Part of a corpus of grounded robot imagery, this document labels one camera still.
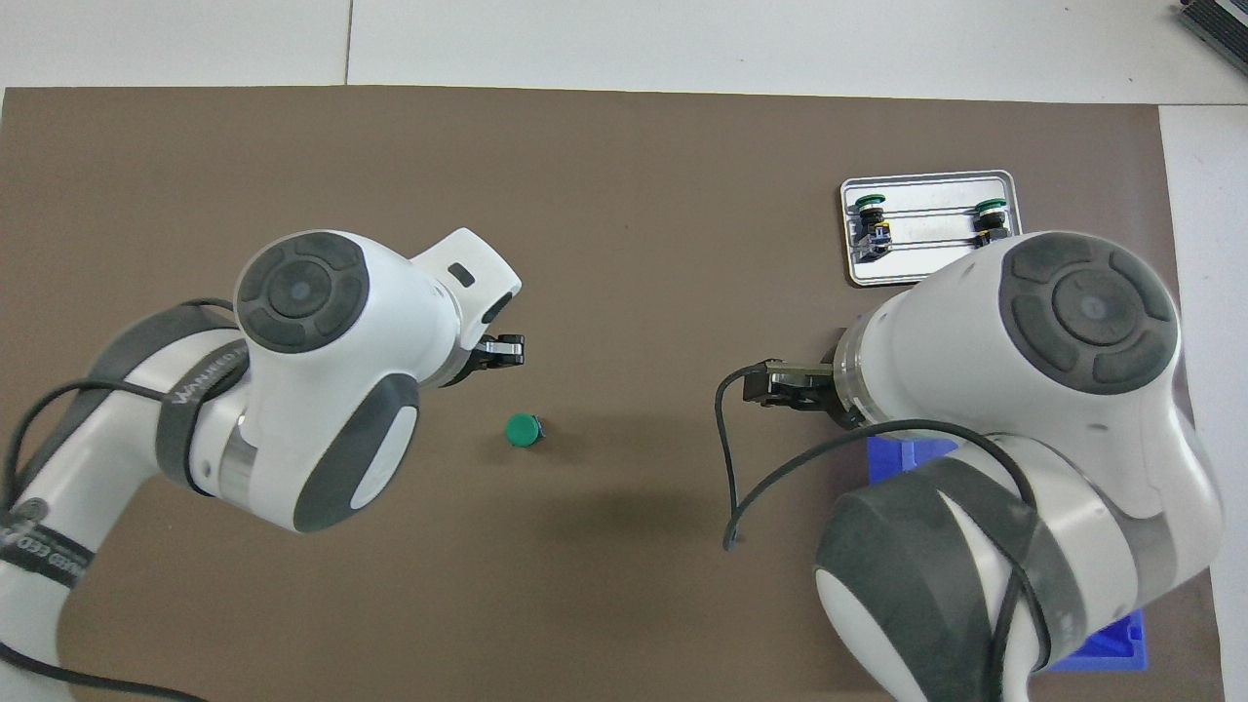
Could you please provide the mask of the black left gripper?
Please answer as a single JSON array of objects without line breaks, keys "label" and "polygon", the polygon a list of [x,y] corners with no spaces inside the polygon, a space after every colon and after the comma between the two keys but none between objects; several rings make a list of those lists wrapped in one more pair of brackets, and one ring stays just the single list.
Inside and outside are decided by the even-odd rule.
[{"label": "black left gripper", "polygon": [[441,371],[441,388],[451,387],[482,370],[515,368],[525,363],[525,335],[485,334],[473,349],[456,349]]}]

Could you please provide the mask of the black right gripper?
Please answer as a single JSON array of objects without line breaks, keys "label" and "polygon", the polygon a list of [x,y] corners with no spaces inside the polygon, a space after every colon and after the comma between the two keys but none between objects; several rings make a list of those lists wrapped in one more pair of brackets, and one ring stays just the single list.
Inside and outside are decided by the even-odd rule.
[{"label": "black right gripper", "polygon": [[837,427],[860,428],[861,411],[842,397],[845,373],[837,353],[844,336],[845,331],[832,332],[824,363],[763,361],[760,368],[746,373],[743,400],[768,408],[824,410]]}]

